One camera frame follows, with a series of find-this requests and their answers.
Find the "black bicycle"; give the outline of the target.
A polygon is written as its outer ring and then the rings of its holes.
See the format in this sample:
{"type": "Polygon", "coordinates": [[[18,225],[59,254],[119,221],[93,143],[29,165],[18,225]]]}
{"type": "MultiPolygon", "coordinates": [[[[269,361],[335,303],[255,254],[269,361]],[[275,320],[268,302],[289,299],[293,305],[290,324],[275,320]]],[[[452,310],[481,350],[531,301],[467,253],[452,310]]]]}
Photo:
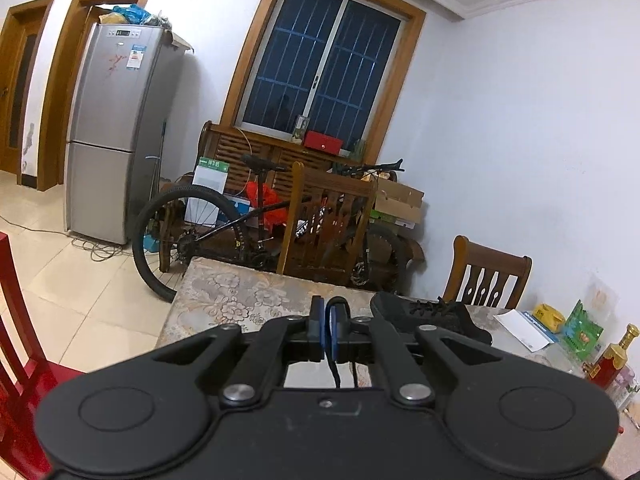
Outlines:
{"type": "MultiPolygon", "coordinates": [[[[245,154],[241,160],[255,176],[245,185],[250,202],[247,212],[239,211],[230,197],[221,194],[216,226],[192,226],[184,220],[186,200],[198,191],[192,182],[186,182],[167,185],[138,215],[131,240],[134,265],[145,285],[160,299],[175,299],[186,269],[196,258],[277,272],[288,221],[293,165],[282,166],[253,154],[245,154]]],[[[378,183],[378,179],[396,181],[401,170],[401,162],[391,162],[320,171],[378,183]]],[[[396,294],[404,284],[408,262],[406,243],[372,220],[370,213],[362,253],[345,286],[396,294]]]]}

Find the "black far sneaker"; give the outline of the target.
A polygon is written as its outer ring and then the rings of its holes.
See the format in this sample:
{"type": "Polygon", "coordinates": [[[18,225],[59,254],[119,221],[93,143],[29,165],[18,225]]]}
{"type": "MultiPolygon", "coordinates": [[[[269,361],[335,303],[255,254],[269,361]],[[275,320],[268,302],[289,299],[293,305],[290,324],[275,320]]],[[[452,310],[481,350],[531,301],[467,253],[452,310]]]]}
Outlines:
{"type": "Polygon", "coordinates": [[[390,292],[377,292],[370,300],[376,318],[384,318],[398,332],[412,334],[421,325],[434,325],[465,337],[492,344],[491,334],[478,327],[459,301],[409,299],[390,292]]]}

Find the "cardboard box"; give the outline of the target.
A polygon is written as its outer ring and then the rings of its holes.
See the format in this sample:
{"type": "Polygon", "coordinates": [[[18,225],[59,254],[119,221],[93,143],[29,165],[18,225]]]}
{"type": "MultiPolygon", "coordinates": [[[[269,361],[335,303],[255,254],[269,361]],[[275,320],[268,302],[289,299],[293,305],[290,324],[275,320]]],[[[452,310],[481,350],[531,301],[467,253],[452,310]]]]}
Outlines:
{"type": "Polygon", "coordinates": [[[391,180],[378,179],[372,217],[413,229],[423,220],[424,193],[391,180]]]}

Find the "brown wooden chair right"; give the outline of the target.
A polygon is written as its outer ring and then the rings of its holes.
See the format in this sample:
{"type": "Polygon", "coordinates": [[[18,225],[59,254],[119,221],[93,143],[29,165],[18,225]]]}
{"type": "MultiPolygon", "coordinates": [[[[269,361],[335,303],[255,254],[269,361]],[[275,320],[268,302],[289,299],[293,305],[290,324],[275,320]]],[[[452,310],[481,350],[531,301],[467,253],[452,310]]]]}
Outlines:
{"type": "Polygon", "coordinates": [[[515,283],[503,309],[513,310],[520,302],[533,259],[514,256],[471,242],[466,236],[454,239],[454,261],[444,292],[445,301],[498,308],[510,278],[515,283]]]}

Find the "white green box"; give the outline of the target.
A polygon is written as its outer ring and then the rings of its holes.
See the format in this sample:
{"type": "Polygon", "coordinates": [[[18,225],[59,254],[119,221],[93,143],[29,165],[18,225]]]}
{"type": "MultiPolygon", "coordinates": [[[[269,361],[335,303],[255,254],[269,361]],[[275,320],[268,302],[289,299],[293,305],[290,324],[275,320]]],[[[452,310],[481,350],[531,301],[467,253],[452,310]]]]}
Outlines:
{"type": "Polygon", "coordinates": [[[220,213],[218,198],[226,187],[229,167],[228,162],[221,160],[208,157],[198,159],[192,182],[198,192],[186,200],[186,222],[204,228],[216,226],[220,213]]]}

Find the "yellow packet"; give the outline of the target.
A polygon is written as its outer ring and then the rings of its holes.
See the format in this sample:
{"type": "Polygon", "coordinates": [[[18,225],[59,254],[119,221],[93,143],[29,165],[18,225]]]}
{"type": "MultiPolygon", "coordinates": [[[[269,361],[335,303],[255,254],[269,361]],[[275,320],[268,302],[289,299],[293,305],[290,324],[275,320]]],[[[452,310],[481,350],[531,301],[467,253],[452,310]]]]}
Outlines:
{"type": "Polygon", "coordinates": [[[558,334],[565,323],[565,316],[550,304],[537,304],[533,310],[533,317],[554,334],[558,334]]]}

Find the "green snack packet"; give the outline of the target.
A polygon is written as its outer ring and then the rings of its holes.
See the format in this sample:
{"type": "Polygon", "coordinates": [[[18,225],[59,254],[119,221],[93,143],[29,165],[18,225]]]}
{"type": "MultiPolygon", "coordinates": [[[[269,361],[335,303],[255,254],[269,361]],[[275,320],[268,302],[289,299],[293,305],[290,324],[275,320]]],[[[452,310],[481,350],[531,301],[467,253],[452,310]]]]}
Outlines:
{"type": "Polygon", "coordinates": [[[603,327],[587,312],[578,300],[562,329],[562,339],[577,359],[585,361],[598,343],[603,327]]]}

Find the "red liquor bottle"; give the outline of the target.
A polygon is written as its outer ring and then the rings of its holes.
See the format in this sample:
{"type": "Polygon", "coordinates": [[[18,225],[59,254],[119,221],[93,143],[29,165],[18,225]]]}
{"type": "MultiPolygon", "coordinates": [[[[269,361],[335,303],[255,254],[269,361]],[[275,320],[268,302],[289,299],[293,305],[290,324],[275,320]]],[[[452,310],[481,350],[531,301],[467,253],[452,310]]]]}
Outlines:
{"type": "Polygon", "coordinates": [[[639,336],[639,329],[634,324],[628,324],[624,336],[619,342],[609,344],[594,363],[586,363],[582,369],[586,373],[588,382],[606,390],[628,361],[628,348],[639,336]]]}

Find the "red wooden chair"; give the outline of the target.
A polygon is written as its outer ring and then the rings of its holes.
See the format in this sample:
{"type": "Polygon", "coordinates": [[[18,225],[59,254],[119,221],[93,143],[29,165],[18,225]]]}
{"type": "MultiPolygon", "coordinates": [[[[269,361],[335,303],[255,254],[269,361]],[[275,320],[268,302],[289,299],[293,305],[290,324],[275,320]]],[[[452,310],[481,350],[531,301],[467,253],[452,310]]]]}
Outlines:
{"type": "Polygon", "coordinates": [[[8,330],[1,329],[1,459],[25,479],[46,478],[51,470],[34,429],[40,401],[56,386],[80,375],[46,358],[32,325],[15,271],[9,237],[1,235],[1,291],[17,336],[22,361],[8,330]]]}

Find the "silver refrigerator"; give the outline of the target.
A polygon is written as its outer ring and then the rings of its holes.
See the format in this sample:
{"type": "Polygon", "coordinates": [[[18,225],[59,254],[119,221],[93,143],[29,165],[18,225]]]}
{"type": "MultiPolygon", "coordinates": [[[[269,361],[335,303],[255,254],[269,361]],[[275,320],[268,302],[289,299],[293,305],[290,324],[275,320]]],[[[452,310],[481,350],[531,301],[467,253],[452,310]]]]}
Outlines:
{"type": "Polygon", "coordinates": [[[93,29],[67,130],[66,230],[128,243],[160,180],[166,126],[189,50],[160,26],[93,29]]]}

